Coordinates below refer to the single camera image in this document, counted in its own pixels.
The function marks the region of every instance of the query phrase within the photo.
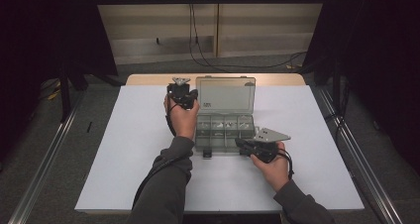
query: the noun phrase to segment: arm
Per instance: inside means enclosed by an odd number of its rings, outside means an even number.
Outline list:
[[[284,150],[283,142],[278,142],[277,145]],[[263,163],[254,155],[251,155],[251,159],[276,191],[274,200],[283,207],[290,223],[335,223],[325,207],[316,203],[311,195],[305,195],[293,180],[288,179],[288,163],[285,158],[277,156],[269,164]]]
[[[168,149],[163,149],[155,158],[152,170],[158,169],[146,182],[143,189],[139,188],[139,196],[135,197],[135,205],[127,223],[182,223],[185,186],[191,178],[192,163],[188,155],[194,146],[192,138],[199,104],[194,101],[191,110],[174,106],[170,112],[176,137]],[[168,161],[176,162],[162,167]]]

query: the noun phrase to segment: transparent lid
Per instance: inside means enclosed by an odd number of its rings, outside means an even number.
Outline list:
[[[254,77],[197,77],[199,114],[252,114]]]

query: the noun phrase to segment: white tabletop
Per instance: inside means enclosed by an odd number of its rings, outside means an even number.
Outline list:
[[[154,158],[172,135],[164,119],[165,86],[121,88],[75,209],[129,212]],[[331,210],[364,208],[308,86],[257,86],[255,125],[291,136],[293,179]],[[240,156],[192,158],[185,212],[277,212],[273,190],[252,161]]]

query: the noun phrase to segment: sleeve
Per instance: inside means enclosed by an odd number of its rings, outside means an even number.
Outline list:
[[[311,195],[305,195],[293,180],[278,191],[274,200],[283,207],[286,218],[290,223],[335,223],[328,210],[316,203]]]
[[[184,137],[175,137],[168,149],[160,152],[153,168],[165,161],[191,153],[194,143]],[[191,178],[189,157],[163,168],[146,183],[133,207],[127,223],[182,223],[185,204],[185,186]]]

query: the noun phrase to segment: long-sleeve shirt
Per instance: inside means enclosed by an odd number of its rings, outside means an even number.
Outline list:
[[[168,149],[160,152],[152,168],[189,154],[194,143],[184,137],[175,137]],[[185,186],[191,178],[192,162],[189,157],[163,168],[146,183],[132,213],[127,220],[133,223],[182,223]],[[274,196],[291,223],[335,223],[331,214],[311,195],[305,195],[293,180]]]

